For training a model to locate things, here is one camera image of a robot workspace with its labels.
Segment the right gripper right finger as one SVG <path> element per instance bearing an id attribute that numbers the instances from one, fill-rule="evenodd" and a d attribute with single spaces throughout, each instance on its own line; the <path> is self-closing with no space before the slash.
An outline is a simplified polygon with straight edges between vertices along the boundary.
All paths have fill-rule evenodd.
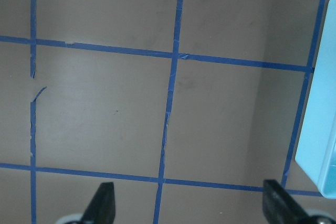
<path id="1" fill-rule="evenodd" d="M 304 223 L 310 216 L 274 179 L 263 181 L 263 214 L 272 224 Z"/>

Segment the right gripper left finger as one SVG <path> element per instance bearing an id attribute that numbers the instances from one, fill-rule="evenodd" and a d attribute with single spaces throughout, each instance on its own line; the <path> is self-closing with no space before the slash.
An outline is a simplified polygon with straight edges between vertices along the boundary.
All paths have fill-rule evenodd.
<path id="1" fill-rule="evenodd" d="M 81 217 L 81 223 L 113 224 L 115 209 L 114 183 L 101 183 Z"/>

